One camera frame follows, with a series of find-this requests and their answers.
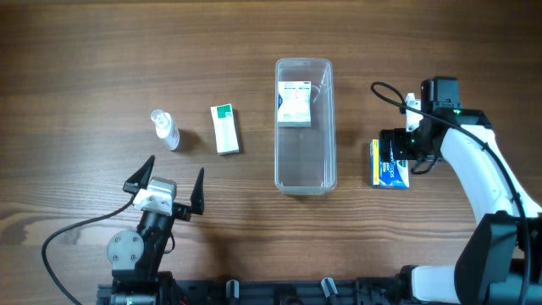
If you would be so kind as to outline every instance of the white bottle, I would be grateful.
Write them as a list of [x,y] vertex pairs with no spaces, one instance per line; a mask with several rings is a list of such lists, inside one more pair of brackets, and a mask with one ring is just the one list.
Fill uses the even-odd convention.
[[179,130],[171,115],[160,109],[152,111],[152,122],[156,125],[156,134],[170,151],[177,149],[180,143]]

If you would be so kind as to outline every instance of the yellow and blue box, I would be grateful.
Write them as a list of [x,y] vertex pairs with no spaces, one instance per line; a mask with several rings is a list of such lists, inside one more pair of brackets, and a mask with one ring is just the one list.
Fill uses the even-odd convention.
[[379,140],[371,141],[371,186],[406,190],[408,188],[408,161],[380,162]]

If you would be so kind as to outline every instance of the wooden tabletop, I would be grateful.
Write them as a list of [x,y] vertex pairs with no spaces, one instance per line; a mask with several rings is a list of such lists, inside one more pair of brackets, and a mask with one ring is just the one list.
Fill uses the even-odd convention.
[[[376,80],[419,95],[422,80],[456,76],[464,106],[487,113],[542,201],[540,3],[97,2],[0,9],[0,304],[68,304],[41,244],[125,204],[124,180],[152,154],[178,201],[206,169],[205,214],[174,225],[162,262],[175,279],[349,279],[454,263],[475,223],[449,165],[407,191],[368,186],[369,142],[405,122],[371,93]],[[296,57],[334,68],[338,184],[320,197],[274,185],[274,68]],[[210,107],[225,103],[243,153],[221,157]],[[181,151],[158,140],[155,108],[176,119]],[[109,239],[140,217],[130,208],[50,245],[83,303],[111,282]]]

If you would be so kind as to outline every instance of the green label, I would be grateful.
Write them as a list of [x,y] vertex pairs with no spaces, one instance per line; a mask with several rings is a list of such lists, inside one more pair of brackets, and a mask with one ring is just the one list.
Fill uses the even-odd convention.
[[223,119],[225,117],[230,117],[231,115],[231,105],[224,105],[224,106],[218,106],[217,107],[217,115],[219,119]]

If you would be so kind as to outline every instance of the yellow stripe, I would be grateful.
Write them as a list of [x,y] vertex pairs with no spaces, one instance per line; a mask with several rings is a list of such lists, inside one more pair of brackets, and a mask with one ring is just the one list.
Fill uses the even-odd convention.
[[379,140],[373,140],[373,184],[380,184],[380,152],[379,152]]

